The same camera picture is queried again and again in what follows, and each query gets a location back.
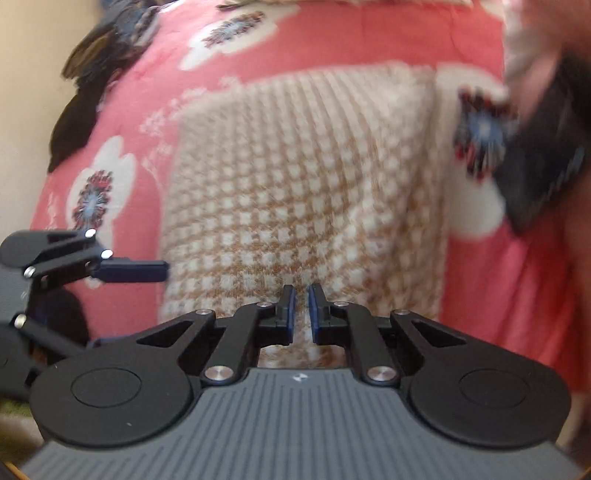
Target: silver screw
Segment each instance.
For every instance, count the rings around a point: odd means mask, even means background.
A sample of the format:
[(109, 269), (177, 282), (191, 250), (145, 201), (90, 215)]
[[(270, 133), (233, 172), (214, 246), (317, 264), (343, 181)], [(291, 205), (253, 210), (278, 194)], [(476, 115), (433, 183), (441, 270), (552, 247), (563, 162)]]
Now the silver screw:
[(368, 370), (368, 377), (374, 382), (389, 382), (394, 380), (398, 375), (397, 371), (392, 367), (381, 365), (379, 367), (372, 367)]
[(35, 274), (35, 267), (27, 267), (25, 270), (25, 278), (31, 278)]
[(214, 382), (223, 382), (234, 374), (234, 370), (226, 365), (214, 365), (205, 370), (205, 377)]
[(21, 313), (19, 315), (17, 315), (17, 318), (14, 319), (14, 326), (16, 328), (22, 328), (23, 325), (25, 325), (25, 322), (27, 321), (27, 316), (24, 313)]

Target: pink bedsheet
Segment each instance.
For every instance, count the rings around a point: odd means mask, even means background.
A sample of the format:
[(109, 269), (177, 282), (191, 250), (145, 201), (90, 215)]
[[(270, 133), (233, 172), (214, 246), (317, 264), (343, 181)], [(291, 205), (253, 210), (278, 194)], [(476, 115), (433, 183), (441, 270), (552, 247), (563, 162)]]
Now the pink bedsheet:
[[(179, 114), (208, 92), (285, 72), (388, 60), (468, 64), (497, 78), (502, 71), (502, 24), (479, 4), (263, 5), (262, 17), (215, 5), (179, 0), (161, 13), (153, 45), (108, 95), (87, 147), (49, 176), (33, 228), (99, 226), (99, 239), (117, 256), (158, 258)], [(230, 42), (220, 36), (240, 28)], [(548, 225), (514, 238), (494, 212), (498, 200), (492, 210), (486, 206), (490, 189), (464, 177), (455, 187), (467, 196), (450, 212), (441, 320), (551, 365), (581, 389), (576, 292), (560, 238)], [(470, 215), (485, 221), (472, 228), (464, 218)], [(73, 286), (93, 336), (156, 324), (163, 288)]]

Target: beige wall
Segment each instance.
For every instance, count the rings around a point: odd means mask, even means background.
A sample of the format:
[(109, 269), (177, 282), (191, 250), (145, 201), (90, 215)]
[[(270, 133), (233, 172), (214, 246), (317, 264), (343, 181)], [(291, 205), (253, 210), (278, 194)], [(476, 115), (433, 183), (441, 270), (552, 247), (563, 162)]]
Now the beige wall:
[(61, 67), (98, 18), (98, 0), (0, 0), (0, 241), (29, 226), (73, 93)]

